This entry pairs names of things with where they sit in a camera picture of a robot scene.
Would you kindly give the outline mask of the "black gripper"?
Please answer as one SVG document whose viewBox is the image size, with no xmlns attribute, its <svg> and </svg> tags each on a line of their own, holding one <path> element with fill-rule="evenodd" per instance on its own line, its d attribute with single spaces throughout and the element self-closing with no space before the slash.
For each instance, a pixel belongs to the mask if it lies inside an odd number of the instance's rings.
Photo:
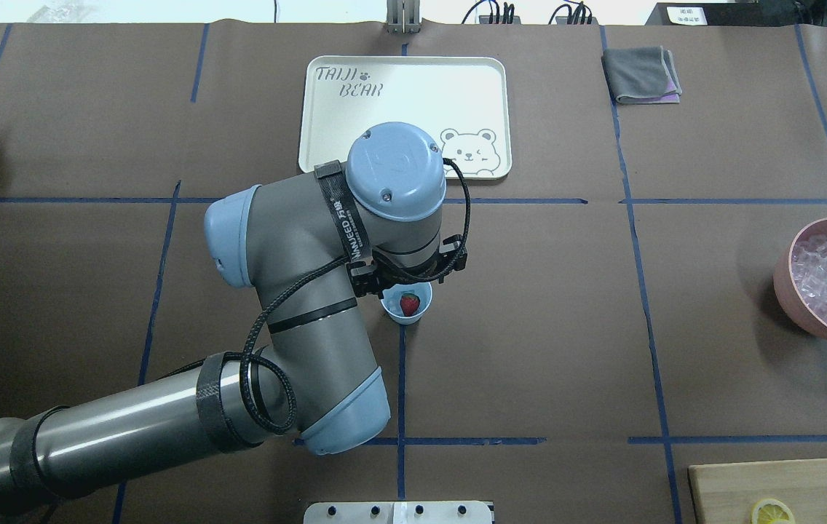
<svg viewBox="0 0 827 524">
<path fill-rule="evenodd" d="M 357 298 L 365 295 L 384 297 L 384 291 L 395 285 L 414 283 L 443 283 L 455 271 L 464 271 L 467 265 L 467 236 L 457 234 L 440 243 L 439 248 L 424 264 L 400 266 L 381 252 L 374 253 L 373 262 L 354 262 L 348 265 L 348 278 Z"/>
</svg>

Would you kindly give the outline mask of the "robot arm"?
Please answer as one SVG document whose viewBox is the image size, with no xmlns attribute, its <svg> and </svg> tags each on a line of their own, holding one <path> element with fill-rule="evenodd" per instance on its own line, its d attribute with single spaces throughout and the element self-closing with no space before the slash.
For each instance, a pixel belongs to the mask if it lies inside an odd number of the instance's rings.
<svg viewBox="0 0 827 524">
<path fill-rule="evenodd" d="M 357 301 L 464 268 L 469 234 L 440 238 L 446 176 L 461 175 L 450 138 L 378 124 L 344 162 L 209 206 L 218 272 L 261 303 L 244 347 L 83 405 L 0 418 L 0 523 L 288 432 L 317 455 L 380 434 L 390 409 Z"/>
</svg>

